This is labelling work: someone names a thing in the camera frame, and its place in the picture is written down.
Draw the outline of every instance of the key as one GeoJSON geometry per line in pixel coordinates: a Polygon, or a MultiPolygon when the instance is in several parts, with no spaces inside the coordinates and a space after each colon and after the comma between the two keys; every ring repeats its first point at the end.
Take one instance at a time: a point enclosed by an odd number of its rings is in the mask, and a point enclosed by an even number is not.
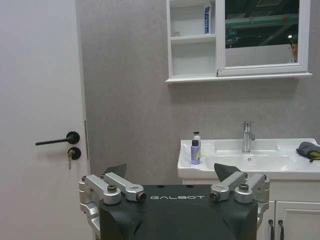
{"type": "Polygon", "coordinates": [[[75,153],[74,150],[70,149],[68,151],[68,162],[69,162],[69,170],[71,169],[71,160],[72,160],[72,155],[75,153]]]}

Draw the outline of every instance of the open shelf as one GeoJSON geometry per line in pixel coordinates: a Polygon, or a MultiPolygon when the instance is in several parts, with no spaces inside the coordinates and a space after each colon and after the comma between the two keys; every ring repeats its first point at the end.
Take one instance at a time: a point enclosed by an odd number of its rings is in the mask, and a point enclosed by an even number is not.
{"type": "Polygon", "coordinates": [[[171,44],[195,44],[195,43],[210,43],[216,40],[215,34],[194,35],[194,36],[177,36],[171,37],[171,44]]]}
{"type": "Polygon", "coordinates": [[[202,6],[207,2],[208,0],[170,0],[170,7],[183,8],[183,7],[202,6]]]}
{"type": "MultiPolygon", "coordinates": [[[[193,0],[193,1],[178,1],[186,6],[172,7],[173,2],[170,3],[170,36],[175,37],[176,33],[180,37],[198,36],[205,34],[205,10],[202,4],[208,3],[206,0],[193,0]]],[[[211,9],[211,30],[210,33],[215,33],[215,5],[211,9]]]]}
{"type": "Polygon", "coordinates": [[[211,42],[176,44],[172,49],[172,76],[216,74],[216,46],[211,42]]]}

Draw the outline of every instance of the cabinet door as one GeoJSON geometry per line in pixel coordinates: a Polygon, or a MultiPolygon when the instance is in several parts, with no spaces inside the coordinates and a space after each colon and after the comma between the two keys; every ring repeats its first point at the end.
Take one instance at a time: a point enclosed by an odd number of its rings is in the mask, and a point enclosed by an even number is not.
{"type": "Polygon", "coordinates": [[[275,226],[275,202],[269,202],[269,209],[263,214],[263,221],[256,233],[257,240],[270,240],[271,226],[269,225],[269,220],[273,221],[273,226],[275,226]]]}
{"type": "Polygon", "coordinates": [[[283,221],[285,240],[316,240],[320,236],[320,203],[277,201],[275,208],[275,240],[281,240],[283,221]]]}

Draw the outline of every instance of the purple bottle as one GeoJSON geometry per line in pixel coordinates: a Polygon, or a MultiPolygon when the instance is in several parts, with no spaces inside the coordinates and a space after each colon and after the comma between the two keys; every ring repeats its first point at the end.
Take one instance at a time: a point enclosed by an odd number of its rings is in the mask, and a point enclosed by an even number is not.
{"type": "Polygon", "coordinates": [[[198,152],[199,152],[199,141],[198,140],[192,140],[192,146],[191,146],[191,164],[192,165],[199,165],[200,161],[198,159],[198,152]]]}

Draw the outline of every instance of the washbasin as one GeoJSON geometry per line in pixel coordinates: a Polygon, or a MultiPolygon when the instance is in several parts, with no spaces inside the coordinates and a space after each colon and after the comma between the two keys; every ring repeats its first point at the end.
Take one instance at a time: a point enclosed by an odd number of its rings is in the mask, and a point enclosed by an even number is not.
{"type": "Polygon", "coordinates": [[[191,140],[182,140],[178,176],[183,179],[217,179],[214,164],[235,166],[243,172],[264,173],[270,179],[320,180],[320,161],[310,163],[297,154],[302,142],[318,145],[313,138],[257,139],[251,152],[243,153],[242,139],[201,140],[199,165],[191,164],[191,140]]]}

